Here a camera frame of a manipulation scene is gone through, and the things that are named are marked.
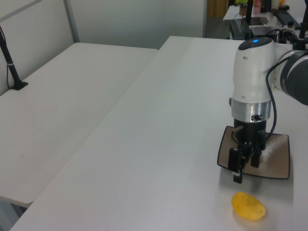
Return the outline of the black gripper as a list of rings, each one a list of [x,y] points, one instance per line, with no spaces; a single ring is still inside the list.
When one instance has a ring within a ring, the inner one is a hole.
[[[251,166],[259,167],[262,151],[266,148],[266,121],[248,123],[234,119],[233,140],[246,147],[253,147]],[[248,162],[248,151],[245,148],[230,148],[228,170],[232,171],[233,181],[243,182],[243,170]]]

